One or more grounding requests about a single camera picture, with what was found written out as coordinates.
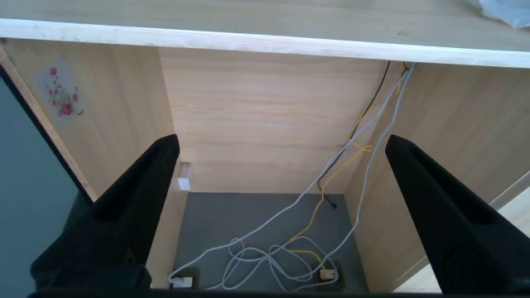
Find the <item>white plug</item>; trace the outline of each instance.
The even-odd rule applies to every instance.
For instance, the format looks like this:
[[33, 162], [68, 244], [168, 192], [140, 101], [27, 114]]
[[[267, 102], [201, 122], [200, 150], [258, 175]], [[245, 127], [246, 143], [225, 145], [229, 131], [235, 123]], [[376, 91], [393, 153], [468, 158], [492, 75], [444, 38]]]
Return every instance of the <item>white plug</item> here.
[[193, 286], [193, 277], [174, 277], [171, 278], [173, 288], [191, 288]]

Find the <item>wooden cabinet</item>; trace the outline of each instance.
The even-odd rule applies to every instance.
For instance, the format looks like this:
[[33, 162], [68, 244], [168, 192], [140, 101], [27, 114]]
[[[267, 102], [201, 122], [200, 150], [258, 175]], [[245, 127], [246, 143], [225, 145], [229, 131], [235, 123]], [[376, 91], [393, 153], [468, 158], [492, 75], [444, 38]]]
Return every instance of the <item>wooden cabinet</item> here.
[[[497, 209], [530, 184], [530, 33], [463, 0], [2, 0], [0, 37], [2, 66], [93, 199], [173, 132], [194, 168], [192, 191], [301, 193], [352, 127], [373, 119], [403, 62], [418, 64], [391, 133]], [[85, 100], [68, 125], [35, 83], [57, 60]], [[356, 142], [373, 145], [395, 104]], [[371, 154], [327, 187], [345, 195], [353, 221]], [[370, 290], [393, 291], [427, 260], [383, 150], [373, 154], [355, 239]], [[156, 286], [186, 203], [183, 192], [169, 196]]]

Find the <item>wooden desk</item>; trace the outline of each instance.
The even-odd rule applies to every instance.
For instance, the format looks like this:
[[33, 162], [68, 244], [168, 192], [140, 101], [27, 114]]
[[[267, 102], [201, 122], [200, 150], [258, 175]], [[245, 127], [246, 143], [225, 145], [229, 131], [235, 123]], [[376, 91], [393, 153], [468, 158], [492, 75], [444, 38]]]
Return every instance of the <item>wooden desk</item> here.
[[[401, 61], [421, 62], [392, 132], [487, 201], [500, 198], [496, 208], [529, 186], [519, 178], [530, 169], [530, 33], [462, 0], [2, 0], [0, 37], [2, 66], [93, 199], [172, 132], [193, 164], [193, 191], [300, 193], [348, 139], [387, 60], [396, 62], [361, 123]], [[68, 126], [34, 82], [58, 59], [86, 101]], [[356, 141], [373, 144], [394, 104]], [[426, 259], [383, 151], [374, 154], [355, 235], [371, 291], [392, 291]], [[327, 189], [345, 194], [352, 215], [368, 158]], [[161, 221], [156, 237], [172, 244], [153, 248], [157, 286], [186, 202], [176, 196], [167, 206], [177, 228]]]

